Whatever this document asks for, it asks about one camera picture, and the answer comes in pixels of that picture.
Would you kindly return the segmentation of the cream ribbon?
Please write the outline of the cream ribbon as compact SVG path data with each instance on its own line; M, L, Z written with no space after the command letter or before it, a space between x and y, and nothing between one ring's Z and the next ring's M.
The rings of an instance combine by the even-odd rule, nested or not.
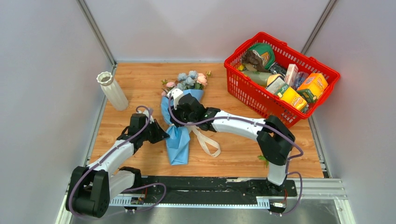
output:
M209 156L211 156L213 158L215 158L221 154L220 144L218 142L214 141L213 139L210 139L207 136L203 135L199 131L197 126L187 126L186 128L188 130L188 133L193 132L196 135L200 146L202 147L203 151L206 154L208 154ZM214 147L216 149L216 151L214 153L211 153L207 145Z

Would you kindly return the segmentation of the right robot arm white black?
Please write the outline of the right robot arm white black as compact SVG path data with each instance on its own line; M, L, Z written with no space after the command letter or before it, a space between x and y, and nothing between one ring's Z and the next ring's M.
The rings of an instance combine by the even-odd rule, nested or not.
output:
M219 108L204 107L190 93L183 93L180 89L173 89L167 98L170 101L170 120L176 126L231 133L256 141L269 163L267 191L275 196L284 191L288 157L295 136L277 116L253 119L233 115Z

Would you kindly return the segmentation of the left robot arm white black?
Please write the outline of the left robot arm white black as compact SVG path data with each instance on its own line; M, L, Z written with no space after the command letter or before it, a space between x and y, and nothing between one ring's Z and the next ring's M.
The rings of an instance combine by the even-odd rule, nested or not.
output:
M155 144L168 137L150 111L132 114L129 125L104 155L86 167L78 166L73 170L66 210L77 216L101 218L118 194L140 192L144 189L141 171L122 164L144 142Z

